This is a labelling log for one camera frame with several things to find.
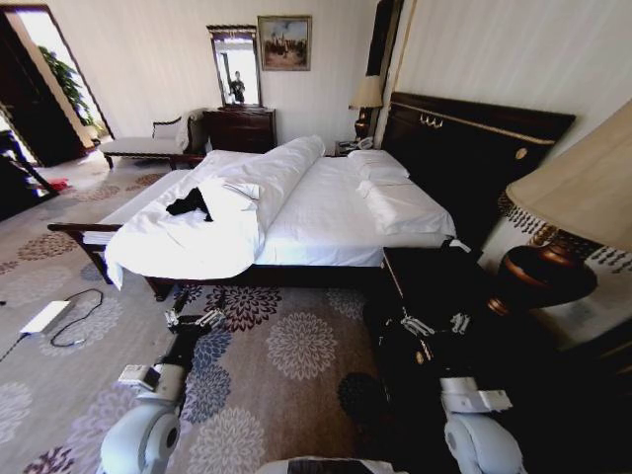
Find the lamp shade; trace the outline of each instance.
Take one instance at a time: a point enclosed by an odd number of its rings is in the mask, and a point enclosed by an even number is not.
[[[362,107],[382,107],[379,76],[362,77],[350,107],[357,109]]]
[[[562,155],[509,184],[518,207],[572,234],[632,251],[632,101]]]

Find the white power adapter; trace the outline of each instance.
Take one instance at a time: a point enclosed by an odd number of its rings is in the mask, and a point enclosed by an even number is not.
[[[45,334],[74,306],[72,301],[51,301],[20,330],[22,334]]]

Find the floor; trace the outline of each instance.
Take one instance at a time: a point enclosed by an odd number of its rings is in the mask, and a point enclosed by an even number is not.
[[[123,159],[110,171],[99,152],[41,170],[70,188],[0,222],[1,352],[50,300],[97,288],[101,307],[71,326],[56,348],[48,337],[21,341],[0,362],[2,472],[94,473],[109,427],[134,404],[115,384],[128,363],[149,364],[170,340],[163,311],[139,276],[122,291],[104,284],[49,222],[97,222],[168,172],[164,162]],[[196,347],[172,473],[252,473],[299,455],[355,456],[361,439],[349,411],[375,366],[361,321],[362,296],[339,289],[224,288],[228,324]],[[198,314],[220,287],[191,288]],[[84,316],[99,297],[76,299],[57,324]]]

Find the door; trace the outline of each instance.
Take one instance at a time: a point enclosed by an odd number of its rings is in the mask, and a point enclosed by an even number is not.
[[[4,14],[0,14],[0,103],[44,166],[85,155],[79,137]]]

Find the wall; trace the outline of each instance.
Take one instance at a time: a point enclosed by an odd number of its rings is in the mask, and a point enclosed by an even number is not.
[[[48,0],[116,136],[150,135],[151,122],[219,107],[206,25],[257,24],[258,15],[312,16],[311,71],[262,71],[279,142],[354,135],[348,104],[364,74],[373,0]]]
[[[81,143],[84,147],[93,147],[94,143],[90,139],[90,135],[81,123],[81,120],[77,117],[77,113],[72,108],[72,105],[70,104],[68,98],[61,89],[61,86],[57,82],[57,79],[52,74],[52,71],[48,67],[48,64],[46,63],[43,56],[41,55],[38,46],[31,40],[31,37],[29,36],[29,33],[24,26],[24,23],[22,23],[22,20],[16,13],[7,13],[6,15],[7,20],[9,20],[9,23],[11,24],[11,27],[15,30],[18,38],[20,38],[22,45],[27,50],[27,53],[33,60],[34,65],[39,71],[39,74],[41,74],[41,77],[43,78],[44,82],[50,89],[50,92],[61,107],[61,110],[70,122],[73,130],[75,130],[75,133],[79,137],[79,140],[81,140]]]
[[[631,21],[628,0],[407,0],[378,133],[391,90],[575,114],[549,156],[555,159],[632,96]],[[501,224],[482,264],[494,269],[526,240]],[[542,313],[561,344],[590,339],[632,315],[632,274],[597,273],[591,296]]]

